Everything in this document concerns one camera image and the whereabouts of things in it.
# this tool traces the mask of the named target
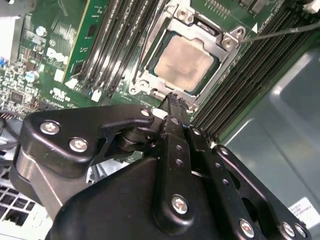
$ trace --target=gray wire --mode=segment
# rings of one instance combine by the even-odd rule
[[[249,42],[254,42],[254,41],[258,41],[258,40],[262,40],[262,39],[268,39],[268,38],[273,38],[273,37],[278,37],[281,35],[286,35],[286,34],[298,34],[298,33],[303,33],[303,32],[308,32],[308,31],[312,31],[312,30],[316,30],[320,28],[320,21],[310,24],[310,25],[306,25],[306,26],[299,26],[299,27],[295,27],[295,28],[288,28],[288,29],[284,29],[281,31],[277,31],[277,32],[272,32],[266,35],[260,35],[260,36],[256,36],[256,37],[252,37],[252,38],[247,38],[241,41],[241,43],[249,43]]]

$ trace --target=white label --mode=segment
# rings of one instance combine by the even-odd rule
[[[293,215],[305,223],[307,229],[320,223],[319,213],[306,197],[301,198],[288,208]]]
[[[62,83],[62,80],[64,79],[64,74],[64,71],[57,69],[55,71],[54,80]]]

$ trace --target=black plastic bracket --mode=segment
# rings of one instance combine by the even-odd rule
[[[43,133],[40,125],[44,122],[57,124],[59,132]],[[122,129],[147,128],[153,122],[154,116],[136,104],[36,112],[25,118],[19,143],[24,153],[39,164],[60,176],[77,178],[87,172],[97,154],[104,155],[97,152],[98,139],[106,139],[103,149],[107,150]],[[84,139],[87,150],[71,150],[69,143],[74,138]]]

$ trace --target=metal screw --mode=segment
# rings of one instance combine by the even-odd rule
[[[201,132],[200,132],[198,129],[196,129],[196,128],[193,129],[193,132],[194,132],[195,134],[197,134],[197,135],[201,135]]]
[[[187,17],[188,17],[188,14],[187,14],[187,12],[185,11],[185,10],[183,10],[183,9],[180,9],[180,10],[178,10],[178,12],[176,13],[176,16],[178,17],[178,19],[180,19],[180,20],[186,20],[187,19]]]
[[[236,36],[237,36],[237,37],[241,37],[243,34],[244,34],[244,30],[243,30],[242,28],[239,28],[239,29],[236,31]]]
[[[299,226],[298,224],[295,224],[295,229],[298,231],[298,233],[300,233],[304,238],[307,237],[307,234],[305,233],[304,229]]]
[[[180,196],[174,196],[172,198],[172,206],[173,209],[178,213],[178,214],[186,214],[188,211],[188,205],[184,199]]]
[[[40,130],[44,134],[55,135],[60,131],[60,127],[54,122],[46,121],[40,125]]]
[[[286,232],[290,237],[294,237],[294,236],[295,236],[294,230],[292,229],[292,227],[291,227],[288,223],[284,222],[284,223],[282,223],[282,226],[283,226],[285,232]]]
[[[69,147],[75,152],[83,153],[88,149],[88,144],[86,140],[76,137],[69,142]]]
[[[234,46],[234,43],[230,37],[226,37],[224,40],[222,40],[222,46],[225,49],[231,49]]]
[[[145,109],[142,109],[142,110],[141,110],[141,113],[142,113],[142,115],[144,115],[144,116],[146,116],[146,117],[149,117],[149,116],[150,116],[150,113],[149,113],[147,110],[145,110]]]
[[[179,120],[176,119],[175,117],[171,118],[171,121],[176,124],[176,125],[179,125]]]
[[[184,165],[184,162],[180,159],[176,159],[175,164],[177,164],[178,167],[182,167]]]
[[[224,155],[228,155],[228,151],[224,147],[220,147],[220,150]]]
[[[241,219],[239,224],[241,230],[248,238],[252,239],[255,236],[255,231],[247,220]]]
[[[147,87],[149,87],[149,83],[147,81],[142,80],[139,82],[139,86],[141,88],[147,88]]]

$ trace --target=capacitor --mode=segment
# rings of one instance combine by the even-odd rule
[[[38,26],[35,30],[35,33],[39,36],[39,37],[45,37],[47,36],[47,30],[45,27],[43,26]]]
[[[28,71],[24,77],[24,79],[28,83],[34,83],[36,80],[38,80],[38,78],[39,78],[39,73],[37,73],[36,71]]]

